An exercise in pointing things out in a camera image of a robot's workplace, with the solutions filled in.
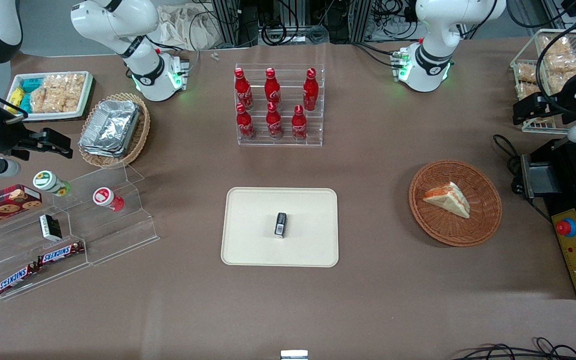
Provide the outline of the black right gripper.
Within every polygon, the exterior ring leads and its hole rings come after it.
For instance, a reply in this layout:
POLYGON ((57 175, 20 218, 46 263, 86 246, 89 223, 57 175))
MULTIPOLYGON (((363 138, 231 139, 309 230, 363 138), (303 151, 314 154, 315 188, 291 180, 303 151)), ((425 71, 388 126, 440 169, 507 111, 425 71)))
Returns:
POLYGON ((10 114, 0 114, 0 155, 22 161, 30 159, 30 152, 53 153, 67 159, 73 158, 70 137, 50 128, 42 128, 34 133, 25 127, 23 121, 7 123, 7 120, 13 118, 10 114))

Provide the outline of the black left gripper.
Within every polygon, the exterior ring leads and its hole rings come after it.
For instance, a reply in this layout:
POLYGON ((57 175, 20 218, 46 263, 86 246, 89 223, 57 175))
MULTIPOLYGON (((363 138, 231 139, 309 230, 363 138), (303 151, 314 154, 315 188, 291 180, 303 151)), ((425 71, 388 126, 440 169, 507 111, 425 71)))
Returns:
POLYGON ((544 92, 537 92, 535 95, 537 96, 526 96, 514 103, 512 115, 514 126, 521 126, 533 119, 537 124, 554 123, 555 117, 560 117, 562 125, 571 125, 572 116, 568 113, 572 106, 571 93, 558 92, 550 96, 550 100, 547 100, 547 94, 544 92))

